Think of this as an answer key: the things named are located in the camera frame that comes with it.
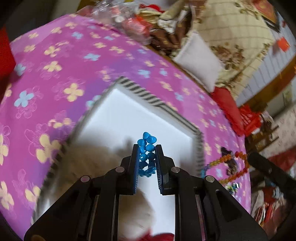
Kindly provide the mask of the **cream polka dot scrunchie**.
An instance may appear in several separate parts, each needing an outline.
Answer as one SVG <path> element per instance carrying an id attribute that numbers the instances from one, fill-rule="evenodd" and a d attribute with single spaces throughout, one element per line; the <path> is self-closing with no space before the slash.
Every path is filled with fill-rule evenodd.
<path id="1" fill-rule="evenodd" d="M 41 189 L 33 221 L 37 221 L 79 178 L 84 175 L 91 178 L 105 175 L 118 167 L 122 159 L 132 153 L 132 148 L 131 141 L 116 150 L 90 144 L 70 145 L 53 177 Z M 118 238 L 139 240 L 150 232 L 154 224 L 154 210 L 138 189 L 133 196 L 120 197 L 118 218 Z"/>

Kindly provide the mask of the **clear plastic bag of items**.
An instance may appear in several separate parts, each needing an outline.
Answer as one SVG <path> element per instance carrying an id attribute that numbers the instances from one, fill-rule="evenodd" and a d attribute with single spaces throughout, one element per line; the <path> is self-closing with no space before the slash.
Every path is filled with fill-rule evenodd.
<path id="1" fill-rule="evenodd" d="M 152 25 L 139 16 L 139 4 L 125 1 L 97 1 L 91 17 L 115 27 L 143 45 L 151 43 Z"/>

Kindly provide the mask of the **striped white jewelry tray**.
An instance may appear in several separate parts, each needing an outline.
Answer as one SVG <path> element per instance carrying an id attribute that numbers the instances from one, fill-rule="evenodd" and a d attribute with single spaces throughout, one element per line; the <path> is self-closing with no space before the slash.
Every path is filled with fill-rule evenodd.
<path id="1" fill-rule="evenodd" d="M 122 149 L 128 141 L 136 144 L 144 132 L 156 137 L 157 144 L 176 166 L 193 176 L 200 175 L 205 158 L 204 137 L 199 128 L 139 84 L 121 77 L 95 99 L 63 143 L 44 184 L 53 177 L 70 145 L 90 144 L 111 150 Z M 174 233 L 175 199 L 160 194 L 156 174 L 140 177 L 138 189 L 154 210 L 152 234 Z"/>

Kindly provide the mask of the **pink floral bed sheet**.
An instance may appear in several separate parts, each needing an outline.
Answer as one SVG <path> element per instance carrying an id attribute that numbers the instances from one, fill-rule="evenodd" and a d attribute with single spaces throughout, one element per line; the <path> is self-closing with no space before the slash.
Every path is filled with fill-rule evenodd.
<path id="1" fill-rule="evenodd" d="M 163 57 L 114 28 L 65 15 L 13 40 L 16 61 L 1 101 L 1 213 L 19 237 L 32 223 L 53 155 L 75 123 L 125 76 L 193 122 L 205 160 L 245 151 L 217 103 Z"/>

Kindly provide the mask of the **grey white small pillow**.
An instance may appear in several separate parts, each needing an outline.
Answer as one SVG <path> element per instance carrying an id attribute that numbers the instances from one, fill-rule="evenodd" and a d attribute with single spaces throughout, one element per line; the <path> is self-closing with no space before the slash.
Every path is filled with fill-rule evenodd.
<path id="1" fill-rule="evenodd" d="M 199 33 L 193 32 L 191 34 L 173 60 L 203 85 L 207 92 L 214 91 L 223 64 Z"/>

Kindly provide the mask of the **red frilled cushion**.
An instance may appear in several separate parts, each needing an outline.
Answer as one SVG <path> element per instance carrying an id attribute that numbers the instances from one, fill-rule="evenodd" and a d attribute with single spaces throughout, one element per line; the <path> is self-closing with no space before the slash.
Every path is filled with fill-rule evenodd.
<path id="1" fill-rule="evenodd" d="M 244 127 L 241 114 L 230 91 L 226 88 L 215 87 L 210 96 L 224 112 L 225 117 L 229 121 L 236 135 L 243 136 Z"/>

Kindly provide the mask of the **beige floral quilt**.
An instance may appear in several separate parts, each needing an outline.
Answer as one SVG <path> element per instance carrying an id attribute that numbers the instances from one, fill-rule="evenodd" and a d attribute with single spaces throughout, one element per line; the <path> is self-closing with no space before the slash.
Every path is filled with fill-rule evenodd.
<path id="1" fill-rule="evenodd" d="M 250 1 L 177 1 L 154 21 L 151 45 L 173 60 L 193 32 L 223 64 L 215 87 L 226 88 L 233 98 L 275 41 Z"/>

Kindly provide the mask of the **red shopping bag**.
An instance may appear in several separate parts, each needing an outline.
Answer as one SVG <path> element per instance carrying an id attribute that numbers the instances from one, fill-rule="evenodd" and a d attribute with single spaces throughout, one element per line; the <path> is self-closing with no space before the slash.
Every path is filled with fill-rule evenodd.
<path id="1" fill-rule="evenodd" d="M 239 111 L 243 122 L 244 134 L 248 137 L 261 127 L 261 113 L 252 111 L 248 105 L 242 105 Z"/>

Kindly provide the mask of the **red shiny bow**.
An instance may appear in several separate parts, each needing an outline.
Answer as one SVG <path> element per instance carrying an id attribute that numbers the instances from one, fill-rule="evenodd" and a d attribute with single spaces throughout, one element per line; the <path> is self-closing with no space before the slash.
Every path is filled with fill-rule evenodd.
<path id="1" fill-rule="evenodd" d="M 174 241 L 175 236 L 172 233 L 160 233 L 158 235 L 152 235 L 148 232 L 143 237 L 138 239 L 138 241 Z"/>

